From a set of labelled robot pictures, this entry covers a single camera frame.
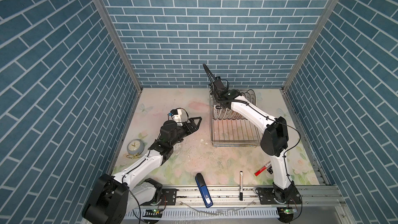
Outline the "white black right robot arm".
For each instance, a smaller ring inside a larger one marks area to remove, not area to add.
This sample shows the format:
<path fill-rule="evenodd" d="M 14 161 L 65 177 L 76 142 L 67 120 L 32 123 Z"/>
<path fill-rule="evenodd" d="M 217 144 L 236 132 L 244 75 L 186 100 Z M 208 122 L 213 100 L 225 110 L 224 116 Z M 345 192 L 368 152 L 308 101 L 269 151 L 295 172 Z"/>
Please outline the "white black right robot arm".
<path fill-rule="evenodd" d="M 249 102 L 238 90 L 226 87 L 220 77 L 209 84 L 214 102 L 242 115 L 263 134 L 260 147 L 269 155 L 273 168 L 274 199 L 286 203 L 294 195 L 295 185 L 291 179 L 286 152 L 288 151 L 288 125 L 283 117 L 273 117 Z"/>

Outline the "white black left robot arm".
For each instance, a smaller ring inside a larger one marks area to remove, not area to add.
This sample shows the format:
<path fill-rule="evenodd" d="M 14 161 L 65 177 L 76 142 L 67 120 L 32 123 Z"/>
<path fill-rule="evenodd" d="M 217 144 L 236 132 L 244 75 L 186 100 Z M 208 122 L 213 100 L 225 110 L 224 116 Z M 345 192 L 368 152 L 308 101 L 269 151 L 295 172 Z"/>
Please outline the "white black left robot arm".
<path fill-rule="evenodd" d="M 82 217 L 92 224 L 119 224 L 125 214 L 143 203 L 158 203 L 162 184 L 147 175 L 163 165 L 173 154 L 174 146 L 195 133 L 202 117 L 186 122 L 167 120 L 148 151 L 134 164 L 114 175 L 99 177 L 85 203 Z"/>

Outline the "white plate orange sunburst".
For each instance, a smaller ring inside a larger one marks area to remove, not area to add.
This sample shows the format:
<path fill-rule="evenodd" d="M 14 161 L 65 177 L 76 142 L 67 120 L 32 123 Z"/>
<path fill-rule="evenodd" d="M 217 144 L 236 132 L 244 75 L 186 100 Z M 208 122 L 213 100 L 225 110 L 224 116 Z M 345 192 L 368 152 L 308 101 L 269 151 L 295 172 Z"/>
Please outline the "white plate orange sunburst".
<path fill-rule="evenodd" d="M 245 117 L 232 110 L 232 103 L 249 102 L 256 105 L 256 94 L 253 90 L 241 92 L 239 90 L 230 90 L 230 100 L 216 100 L 213 97 L 212 116 L 214 120 L 239 120 Z"/>

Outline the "blue stapler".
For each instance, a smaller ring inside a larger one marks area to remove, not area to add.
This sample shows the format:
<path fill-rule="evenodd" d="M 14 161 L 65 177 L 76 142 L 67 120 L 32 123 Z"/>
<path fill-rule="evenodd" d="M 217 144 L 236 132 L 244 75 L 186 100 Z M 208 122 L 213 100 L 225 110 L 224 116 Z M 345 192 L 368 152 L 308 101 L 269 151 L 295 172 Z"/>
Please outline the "blue stapler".
<path fill-rule="evenodd" d="M 202 197 L 202 199 L 204 201 L 205 207 L 206 208 L 212 207 L 213 206 L 213 201 L 211 199 L 211 196 L 210 196 L 210 193 L 209 193 L 209 190 L 207 188 L 207 184 L 206 184 L 206 182 L 204 180 L 203 175 L 201 173 L 197 173 L 196 176 L 195 176 L 195 181 L 196 181 L 197 186 L 199 188 L 199 191 L 200 191 L 201 197 Z"/>

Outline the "red white marker pen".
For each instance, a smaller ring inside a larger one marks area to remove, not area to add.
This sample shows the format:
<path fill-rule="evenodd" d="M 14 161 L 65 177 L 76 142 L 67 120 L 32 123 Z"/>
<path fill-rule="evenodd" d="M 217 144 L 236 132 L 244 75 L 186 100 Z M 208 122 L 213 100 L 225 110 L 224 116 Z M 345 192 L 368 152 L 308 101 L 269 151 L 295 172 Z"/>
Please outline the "red white marker pen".
<path fill-rule="evenodd" d="M 259 170 L 257 170 L 257 172 L 254 173 L 255 176 L 259 176 L 263 171 L 265 170 L 269 170 L 269 168 L 271 168 L 271 162 L 268 162 L 266 165 L 264 165 L 262 168 L 260 168 Z"/>

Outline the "black white marker pen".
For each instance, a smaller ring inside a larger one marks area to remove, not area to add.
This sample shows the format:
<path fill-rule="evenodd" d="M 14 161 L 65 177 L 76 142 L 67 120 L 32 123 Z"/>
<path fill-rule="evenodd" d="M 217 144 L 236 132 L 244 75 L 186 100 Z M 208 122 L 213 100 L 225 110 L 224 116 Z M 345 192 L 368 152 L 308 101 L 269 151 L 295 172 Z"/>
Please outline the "black white marker pen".
<path fill-rule="evenodd" d="M 243 201 L 243 171 L 239 172 L 239 201 Z"/>

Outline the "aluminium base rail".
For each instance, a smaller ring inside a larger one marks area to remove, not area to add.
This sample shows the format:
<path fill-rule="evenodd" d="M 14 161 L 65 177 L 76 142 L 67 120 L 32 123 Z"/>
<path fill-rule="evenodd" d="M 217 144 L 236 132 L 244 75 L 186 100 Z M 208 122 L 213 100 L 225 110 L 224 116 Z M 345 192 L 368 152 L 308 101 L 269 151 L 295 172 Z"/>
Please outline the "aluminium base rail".
<path fill-rule="evenodd" d="M 265 186 L 208 186 L 213 205 L 205 207 L 197 186 L 165 186 L 160 204 L 144 204 L 123 222 L 351 224 L 346 204 L 335 186 L 298 186 L 288 203 L 277 203 Z"/>

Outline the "aluminium corner post right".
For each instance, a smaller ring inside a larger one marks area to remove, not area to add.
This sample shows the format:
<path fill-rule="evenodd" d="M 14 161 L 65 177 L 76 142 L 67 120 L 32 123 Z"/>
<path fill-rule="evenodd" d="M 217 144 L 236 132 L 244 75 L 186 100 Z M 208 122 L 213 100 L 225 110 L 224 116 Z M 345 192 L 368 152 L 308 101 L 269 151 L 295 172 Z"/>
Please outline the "aluminium corner post right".
<path fill-rule="evenodd" d="M 320 15 L 313 31 L 308 37 L 307 42 L 303 46 L 303 49 L 300 53 L 300 55 L 297 57 L 297 60 L 292 67 L 291 72 L 289 73 L 287 80 L 284 82 L 282 86 L 282 92 L 287 92 L 289 87 L 291 86 L 295 76 L 299 72 L 301 66 L 303 65 L 304 61 L 306 60 L 310 50 L 313 48 L 315 41 L 317 40 L 318 36 L 320 35 L 321 31 L 326 25 L 327 20 L 329 19 L 331 13 L 333 12 L 334 8 L 336 7 L 337 3 L 339 0 L 328 0 L 328 2 L 325 5 L 325 8 Z"/>

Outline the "aluminium corner post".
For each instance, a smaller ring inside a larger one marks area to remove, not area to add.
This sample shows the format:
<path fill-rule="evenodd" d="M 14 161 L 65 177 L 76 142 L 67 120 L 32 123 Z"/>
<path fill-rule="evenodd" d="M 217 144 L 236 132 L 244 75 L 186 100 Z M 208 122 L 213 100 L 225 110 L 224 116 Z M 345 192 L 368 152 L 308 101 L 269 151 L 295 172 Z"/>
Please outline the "aluminium corner post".
<path fill-rule="evenodd" d="M 103 0 L 92 0 L 92 1 L 98 11 L 100 18 L 102 19 L 102 21 L 105 25 L 105 28 L 107 29 L 107 31 L 111 37 L 112 42 L 114 43 L 114 46 L 115 46 L 118 54 L 120 55 L 120 58 L 124 64 L 125 68 L 127 69 L 128 74 L 130 75 L 130 78 L 132 79 L 132 82 L 133 82 L 135 88 L 137 89 L 138 93 L 142 93 L 143 88 L 140 85 L 140 82 L 132 68 L 132 64 L 126 54 L 126 51 L 125 51 L 123 44 L 118 36 L 118 33 L 115 29 L 115 26 L 111 20 L 111 17 L 106 9 L 106 6 L 105 6 Z"/>
<path fill-rule="evenodd" d="M 300 55 L 297 57 L 297 60 L 292 67 L 291 72 L 289 73 L 287 80 L 284 82 L 282 86 L 282 92 L 287 92 L 289 87 L 291 86 L 295 76 L 299 72 L 301 66 L 303 65 L 304 61 L 306 60 L 310 50 L 313 48 L 315 41 L 317 40 L 318 36 L 320 35 L 321 31 L 326 25 L 327 20 L 329 19 L 331 13 L 333 12 L 334 8 L 336 7 L 337 3 L 339 0 L 328 0 L 328 2 L 325 5 L 325 8 L 320 15 L 313 31 L 308 37 L 307 42 L 303 46 L 303 49 L 300 53 Z"/>

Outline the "aluminium corner post left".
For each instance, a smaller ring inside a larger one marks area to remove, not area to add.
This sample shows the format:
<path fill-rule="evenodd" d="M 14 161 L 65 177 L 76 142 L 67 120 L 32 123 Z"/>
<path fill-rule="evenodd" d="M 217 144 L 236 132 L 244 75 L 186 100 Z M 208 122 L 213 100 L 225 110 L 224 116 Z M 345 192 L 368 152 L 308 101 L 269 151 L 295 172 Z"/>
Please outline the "aluminium corner post left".
<path fill-rule="evenodd" d="M 137 89 L 138 93 L 142 93 L 143 88 L 140 85 L 140 82 L 132 68 L 132 64 L 126 54 L 126 51 L 125 51 L 123 44 L 118 36 L 118 33 L 115 29 L 115 26 L 111 20 L 111 17 L 106 9 L 106 6 L 105 6 L 103 0 L 92 0 L 92 1 L 98 11 L 100 18 L 102 19 L 102 21 L 105 25 L 105 28 L 107 29 L 107 31 L 111 37 L 112 42 L 114 43 L 114 46 L 115 46 L 118 54 L 120 55 L 120 58 L 124 64 L 125 68 L 127 69 L 128 74 L 130 75 L 130 78 L 132 79 L 132 82 L 133 82 L 135 88 Z"/>

